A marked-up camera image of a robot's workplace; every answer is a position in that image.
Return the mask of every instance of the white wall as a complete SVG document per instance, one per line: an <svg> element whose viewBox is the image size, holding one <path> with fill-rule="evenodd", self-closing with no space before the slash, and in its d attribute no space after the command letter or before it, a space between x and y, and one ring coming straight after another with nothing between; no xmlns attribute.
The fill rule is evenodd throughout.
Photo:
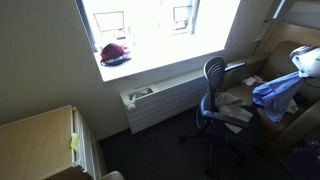
<svg viewBox="0 0 320 180"><path fill-rule="evenodd" d="M241 1L228 61L252 53L272 2ZM0 125L71 104L98 139L128 128L120 91L201 68L211 57L103 83L74 0L2 0L0 32Z"/></svg>

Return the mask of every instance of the red object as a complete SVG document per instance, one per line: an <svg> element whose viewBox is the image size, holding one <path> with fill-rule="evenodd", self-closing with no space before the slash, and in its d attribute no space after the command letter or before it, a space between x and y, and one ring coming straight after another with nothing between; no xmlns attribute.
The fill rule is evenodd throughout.
<svg viewBox="0 0 320 180"><path fill-rule="evenodd" d="M128 49L124 49L122 46L118 44L110 43L102 49L100 56L102 57L102 60L110 60L116 59L128 53L130 53Z"/></svg>

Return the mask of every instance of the wooden cabinet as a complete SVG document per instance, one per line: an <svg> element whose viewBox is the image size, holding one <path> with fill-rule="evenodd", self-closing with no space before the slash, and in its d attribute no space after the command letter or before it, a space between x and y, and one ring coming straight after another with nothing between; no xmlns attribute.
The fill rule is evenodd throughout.
<svg viewBox="0 0 320 180"><path fill-rule="evenodd" d="M72 106L1 126L0 179L100 179L97 145Z"/></svg>

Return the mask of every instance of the paper sticky note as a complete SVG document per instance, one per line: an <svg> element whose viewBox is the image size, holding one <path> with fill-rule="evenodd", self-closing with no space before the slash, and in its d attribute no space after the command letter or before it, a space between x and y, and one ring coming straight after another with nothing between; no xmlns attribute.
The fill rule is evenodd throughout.
<svg viewBox="0 0 320 180"><path fill-rule="evenodd" d="M78 150L79 134L72 133L71 135L71 147L73 150Z"/></svg>

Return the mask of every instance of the office chair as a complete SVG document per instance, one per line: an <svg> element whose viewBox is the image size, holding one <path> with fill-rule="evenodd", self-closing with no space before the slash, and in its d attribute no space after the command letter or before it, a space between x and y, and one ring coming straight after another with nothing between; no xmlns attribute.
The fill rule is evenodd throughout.
<svg viewBox="0 0 320 180"><path fill-rule="evenodd" d="M181 143L185 142L185 139L189 137L210 137L209 163L208 169L206 170L208 175L213 174L213 144L215 137L224 140L227 147L238 155L237 161L239 163L244 161L245 156L230 144L230 142L248 144L253 147L259 146L260 119L254 108L242 106L243 109L253 114L250 121L245 122L218 113L218 109L215 106L215 95L220 91L224 73L245 65L246 63L239 63L225 68L224 60L221 57L215 57L206 62L204 65L204 76L208 82L208 90L203 96L196 113L199 130L196 133L185 134L179 137ZM225 123L241 127L242 130L238 134L235 134L225 126Z"/></svg>

